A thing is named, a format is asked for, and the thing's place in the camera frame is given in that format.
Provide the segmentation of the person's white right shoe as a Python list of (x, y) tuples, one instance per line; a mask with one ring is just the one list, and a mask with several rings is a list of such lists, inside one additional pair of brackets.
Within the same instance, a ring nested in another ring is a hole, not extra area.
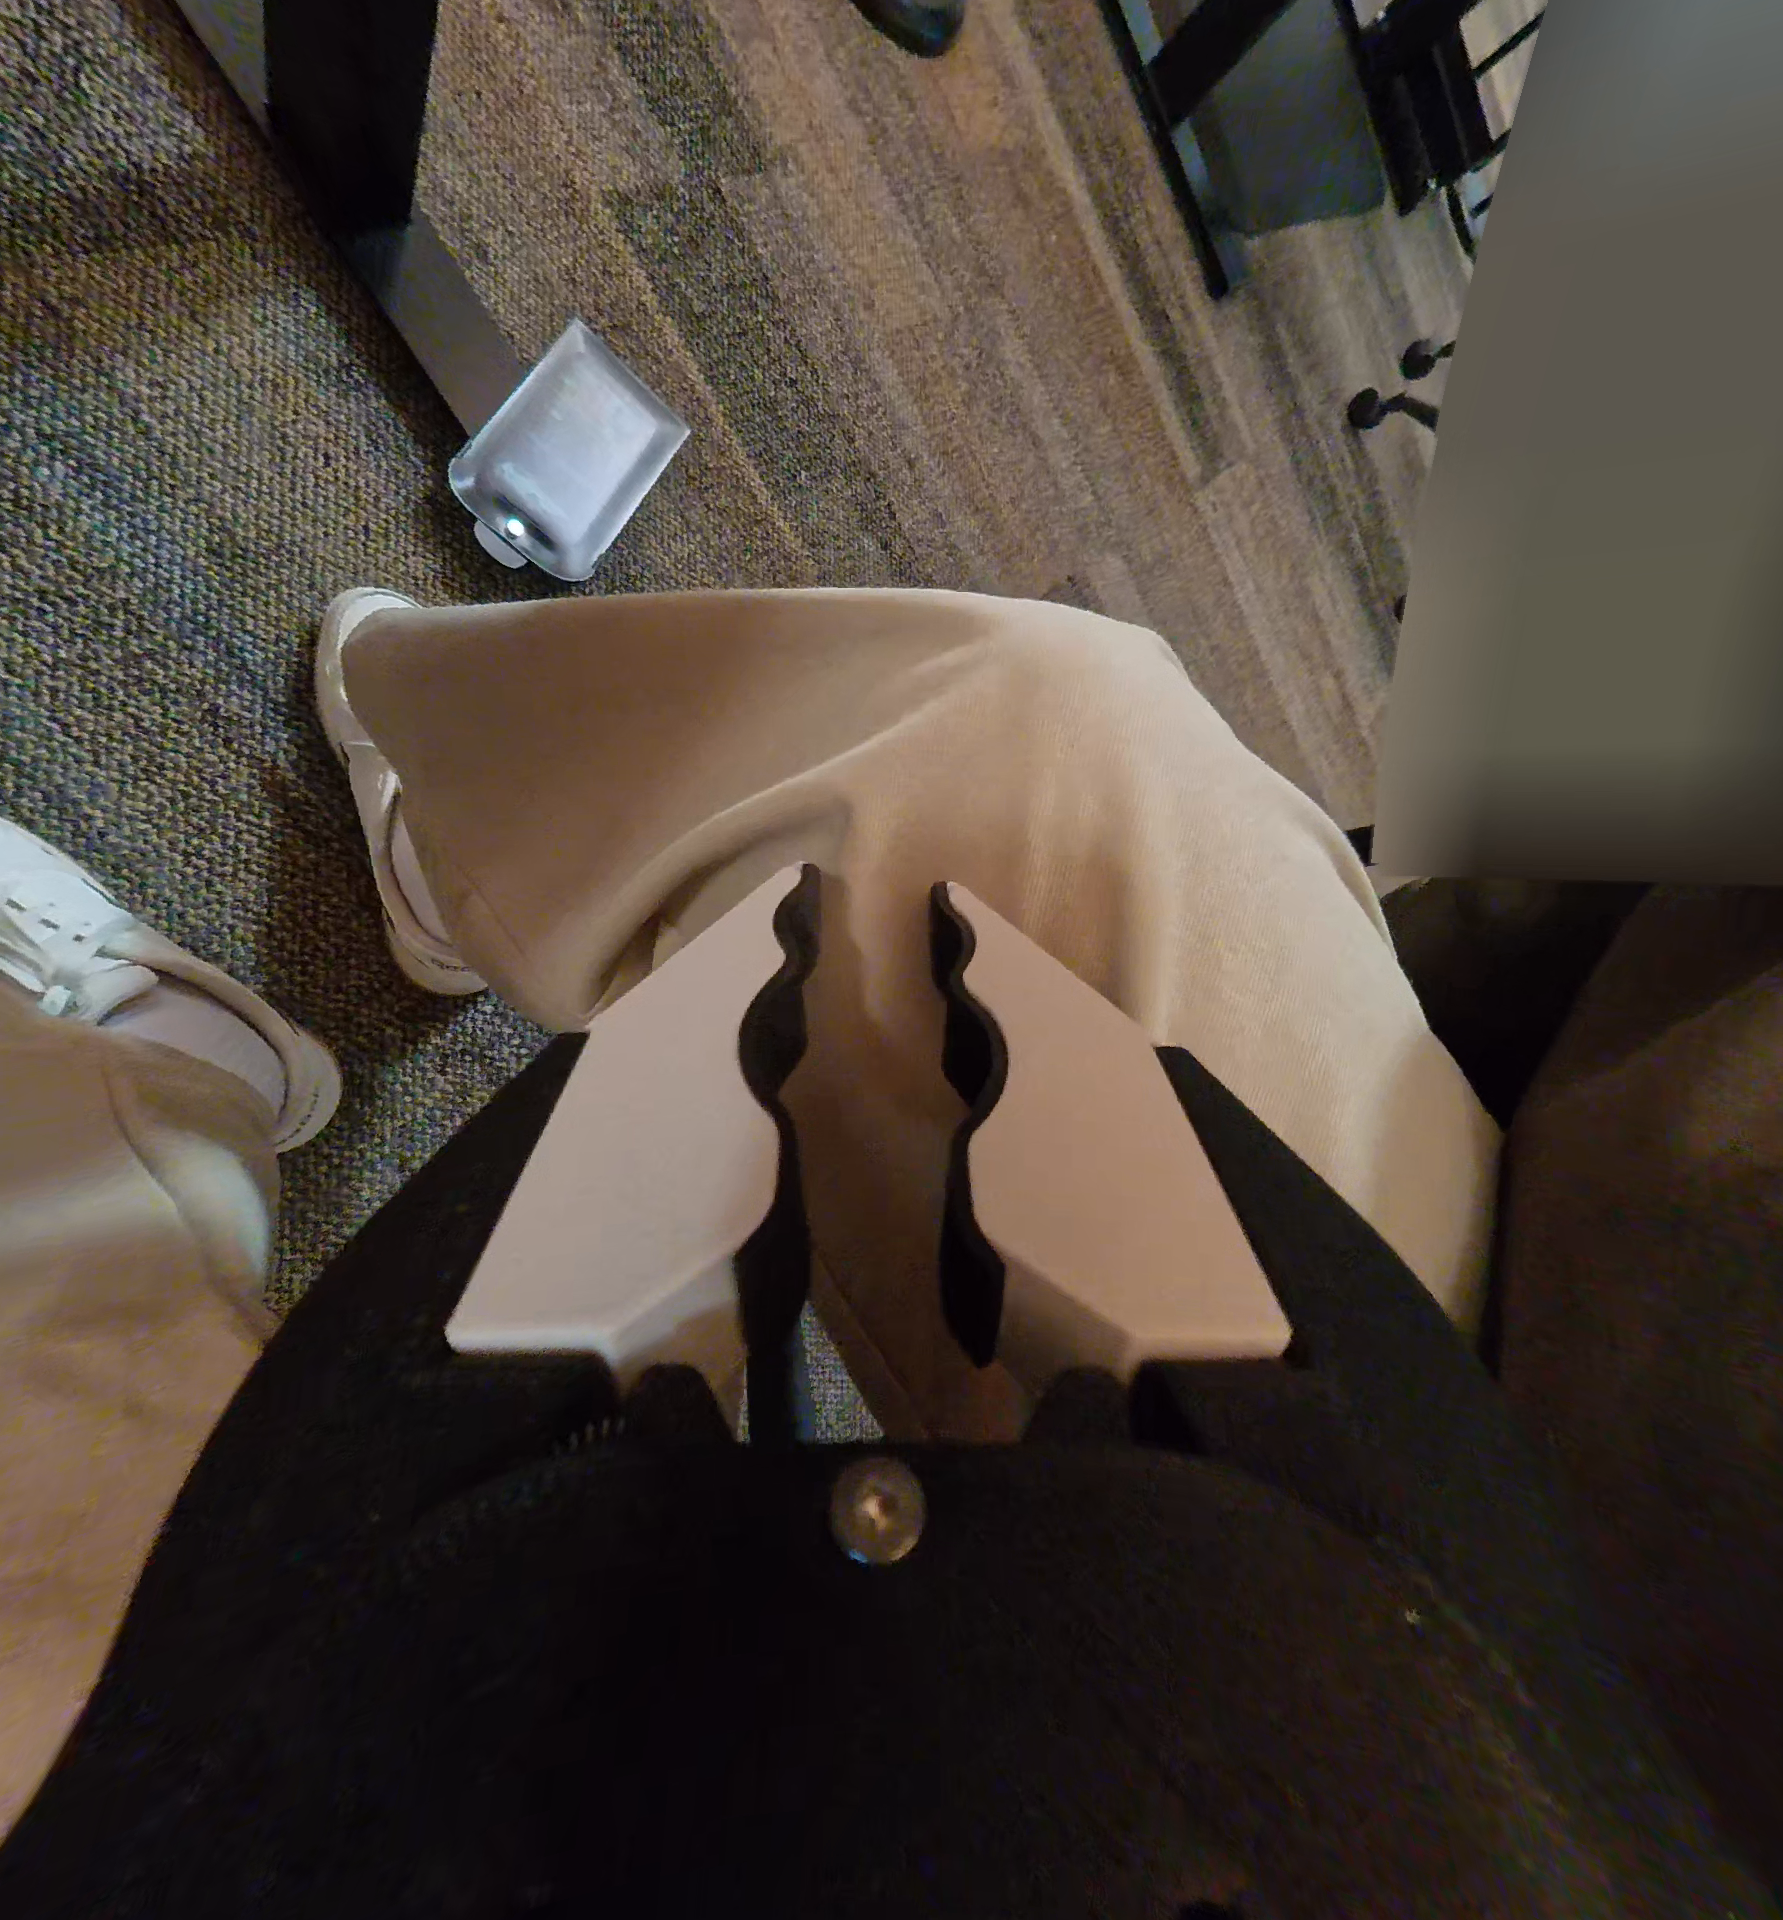
[(340, 593), (319, 621), (312, 662), (312, 704), (330, 757), (350, 783), (365, 840), (385, 947), (418, 990), (476, 997), (490, 983), (453, 945), (436, 899), (425, 881), (402, 809), (402, 781), (351, 708), (347, 651), (371, 616), (416, 607), (400, 593), (359, 586)]

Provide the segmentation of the clear plastic pouch with device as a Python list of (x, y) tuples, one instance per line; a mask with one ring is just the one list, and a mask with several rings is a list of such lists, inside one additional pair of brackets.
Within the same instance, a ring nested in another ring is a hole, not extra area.
[(689, 421), (575, 319), (446, 482), (500, 563), (584, 584), (689, 439)]

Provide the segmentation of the black desk leg with foot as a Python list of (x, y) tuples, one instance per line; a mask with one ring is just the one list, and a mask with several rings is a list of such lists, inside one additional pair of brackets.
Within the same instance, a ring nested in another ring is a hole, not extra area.
[(176, 2), (465, 436), (525, 362), (421, 203), (436, 2)]

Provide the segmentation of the dark grey bin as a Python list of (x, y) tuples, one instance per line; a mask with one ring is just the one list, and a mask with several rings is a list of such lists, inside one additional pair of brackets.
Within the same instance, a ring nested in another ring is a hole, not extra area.
[(1331, 5), (1286, 13), (1194, 109), (1213, 228), (1264, 235), (1388, 201), (1352, 36)]

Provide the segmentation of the person's white shoe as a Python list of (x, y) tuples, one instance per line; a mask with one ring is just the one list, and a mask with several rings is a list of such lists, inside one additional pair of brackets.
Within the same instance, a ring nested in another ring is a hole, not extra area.
[(190, 1053), (226, 1028), (224, 1066), (277, 1118), (277, 1152), (316, 1140), (345, 1090), (330, 1051), (227, 971), (127, 909), (66, 852), (0, 816), (0, 981), (35, 1012)]
[(416, 607), (400, 593), (359, 586), (340, 593), (319, 621), (312, 662), (312, 704), (330, 757), (350, 783), (365, 840), (385, 947), (418, 990), (476, 997), (490, 983), (453, 945), (436, 899), (425, 881), (402, 809), (402, 781), (351, 708), (347, 651), (371, 616)]

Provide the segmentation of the person's white left shoe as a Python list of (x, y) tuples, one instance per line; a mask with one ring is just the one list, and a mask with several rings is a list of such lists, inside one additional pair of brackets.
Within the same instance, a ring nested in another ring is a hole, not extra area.
[(330, 1051), (227, 971), (127, 909), (66, 852), (0, 816), (0, 981), (35, 1012), (190, 1053), (226, 1028), (224, 1066), (277, 1118), (277, 1152), (316, 1140), (345, 1090)]

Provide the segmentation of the person's leg beige pants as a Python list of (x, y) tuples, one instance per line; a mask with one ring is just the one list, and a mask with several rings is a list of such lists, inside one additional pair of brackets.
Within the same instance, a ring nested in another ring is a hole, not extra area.
[(968, 887), (1225, 1082), (1479, 1333), (1501, 1134), (1347, 829), (1145, 629), (946, 590), (327, 613), (325, 720), (397, 781), (456, 963), (570, 1032), (785, 865), (823, 876), (802, 1141), (810, 1301), (896, 1437), (1006, 1437), (946, 1330), (960, 1103), (929, 891)]
[(271, 1337), (277, 1118), (0, 979), (0, 1842)]

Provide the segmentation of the person's right leg beige pants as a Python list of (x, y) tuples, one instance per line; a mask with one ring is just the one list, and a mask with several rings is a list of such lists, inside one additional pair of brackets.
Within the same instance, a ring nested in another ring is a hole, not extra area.
[(1145, 629), (946, 590), (327, 613), (325, 720), (397, 781), (456, 963), (570, 1032), (785, 865), (823, 876), (802, 1141), (810, 1301), (896, 1437), (1006, 1437), (946, 1330), (960, 1103), (929, 891), (968, 887), (1225, 1082), (1479, 1333), (1501, 1134), (1347, 829)]

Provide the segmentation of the black slanted desk leg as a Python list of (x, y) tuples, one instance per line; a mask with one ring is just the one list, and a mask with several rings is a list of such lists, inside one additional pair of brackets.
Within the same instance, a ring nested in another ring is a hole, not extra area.
[(1293, 9), (1291, 2), (1202, 2), (1164, 33), (1151, 5), (1098, 2), (1125, 78), (1213, 301), (1234, 293), (1202, 190), (1191, 115)]

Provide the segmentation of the black office chair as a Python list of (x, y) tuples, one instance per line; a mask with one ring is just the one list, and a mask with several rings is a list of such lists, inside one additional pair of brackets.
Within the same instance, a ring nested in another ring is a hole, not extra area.
[(1347, 401), (1346, 421), (1350, 429), (1367, 433), (1385, 419), (1412, 419), (1423, 429), (1436, 433), (1441, 408), (1421, 398), (1415, 388), (1428, 379), (1432, 371), (1452, 355), (1455, 338), (1443, 342), (1432, 338), (1408, 342), (1398, 362), (1400, 388), (1391, 393), (1384, 393), (1377, 388), (1359, 389), (1359, 393)]

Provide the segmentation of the black metal rack frame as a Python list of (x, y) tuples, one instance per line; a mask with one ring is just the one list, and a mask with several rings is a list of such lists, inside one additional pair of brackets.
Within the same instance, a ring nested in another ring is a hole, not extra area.
[(1495, 48), (1474, 57), (1465, 23), (1482, 2), (1346, 5), (1346, 26), (1379, 145), (1391, 204), (1408, 217), (1452, 190), (1469, 174), (1500, 161), (1510, 120), (1500, 120), (1486, 81), (1526, 51), (1543, 21), (1543, 7), (1507, 33)]

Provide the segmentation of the person's left leg beige pants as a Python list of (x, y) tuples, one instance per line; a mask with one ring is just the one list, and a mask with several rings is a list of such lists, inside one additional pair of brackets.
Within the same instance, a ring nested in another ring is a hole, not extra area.
[(277, 1118), (0, 979), (0, 1842), (271, 1337)]

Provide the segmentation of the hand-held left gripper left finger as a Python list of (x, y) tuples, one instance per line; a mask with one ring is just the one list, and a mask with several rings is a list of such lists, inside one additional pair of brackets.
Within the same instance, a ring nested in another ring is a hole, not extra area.
[(807, 1432), (799, 1141), (822, 874), (785, 865), (599, 1014), (446, 1322), (461, 1356), (691, 1367), (755, 1444)]

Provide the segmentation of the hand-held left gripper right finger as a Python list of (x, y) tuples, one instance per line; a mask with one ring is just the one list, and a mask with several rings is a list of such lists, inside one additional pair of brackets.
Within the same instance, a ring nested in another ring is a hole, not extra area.
[(962, 1355), (1030, 1398), (1281, 1361), (1285, 1308), (1145, 1028), (956, 882), (929, 892), (929, 966), (964, 1106), (937, 1255)]

